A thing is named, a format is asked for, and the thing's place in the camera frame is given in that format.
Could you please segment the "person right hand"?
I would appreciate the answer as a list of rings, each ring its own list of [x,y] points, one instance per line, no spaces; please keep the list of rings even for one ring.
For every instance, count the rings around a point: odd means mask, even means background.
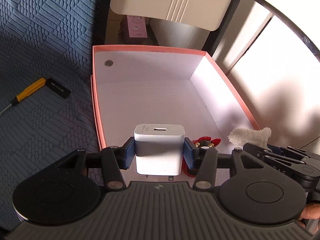
[[[309,203],[304,207],[304,210],[302,211],[300,218],[298,220],[298,223],[303,228],[306,227],[306,225],[302,222],[303,219],[320,219],[320,204],[319,203]]]

